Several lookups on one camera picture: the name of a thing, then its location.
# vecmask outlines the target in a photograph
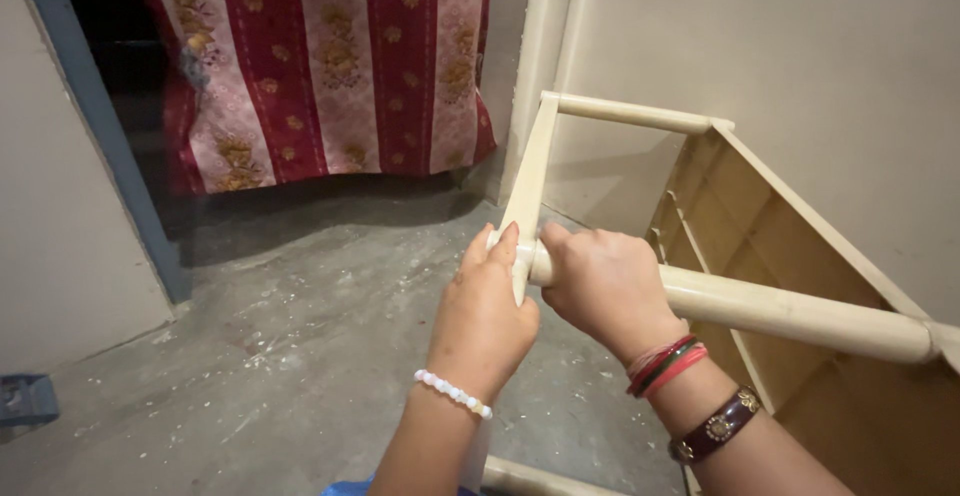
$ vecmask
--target striped fabric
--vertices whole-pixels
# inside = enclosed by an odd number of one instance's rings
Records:
[[[424,176],[496,146],[477,92],[489,0],[147,0],[175,70],[180,185]]]

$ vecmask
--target right hand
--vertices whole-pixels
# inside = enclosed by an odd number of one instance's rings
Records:
[[[667,306],[657,256],[643,239],[603,230],[570,233],[549,222],[540,240],[553,261],[553,285],[543,289],[543,300],[624,368],[690,332]]]

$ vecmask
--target blue object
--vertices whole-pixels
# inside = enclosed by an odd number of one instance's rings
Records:
[[[0,376],[0,427],[40,425],[59,416],[54,384],[46,375]]]
[[[370,489],[370,483],[373,480],[374,476],[370,476],[367,480],[342,480],[334,482],[320,492],[319,496],[366,496],[367,490]],[[457,488],[457,496],[477,496],[477,494],[461,486]]]

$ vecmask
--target red bangle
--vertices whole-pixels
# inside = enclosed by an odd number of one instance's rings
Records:
[[[627,387],[627,394],[629,395],[634,394],[637,391],[637,389],[641,386],[642,381],[646,379],[647,376],[649,376],[658,366],[660,366],[661,363],[664,362],[664,359],[670,356],[670,354],[673,354],[679,348],[683,347],[686,343],[690,342],[691,340],[696,340],[696,339],[697,337],[694,336],[693,334],[688,334],[687,336],[674,342],[673,346],[670,346],[670,348],[668,348],[666,351],[662,352],[660,355],[657,355],[656,358],[653,360],[653,362],[643,367],[642,370],[640,370],[630,379],[630,386]]]
[[[651,383],[646,389],[643,390],[643,393],[640,394],[642,399],[649,397],[654,394],[658,389],[666,385],[666,382],[670,379],[676,378],[681,372],[690,368],[697,361],[707,356],[707,347],[703,344],[697,344],[690,349],[683,357],[677,359],[677,362],[670,365],[669,368],[663,371],[663,374],[660,374],[658,378],[654,379],[654,382]]]

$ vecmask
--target gray floor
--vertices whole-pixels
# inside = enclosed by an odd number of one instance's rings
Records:
[[[367,477],[438,294],[501,213],[443,178],[209,199],[184,243],[194,300],[167,328],[56,372],[62,416],[6,435],[0,492],[313,495]],[[682,493],[667,435],[624,395],[618,363],[541,309],[490,452],[630,494]]]

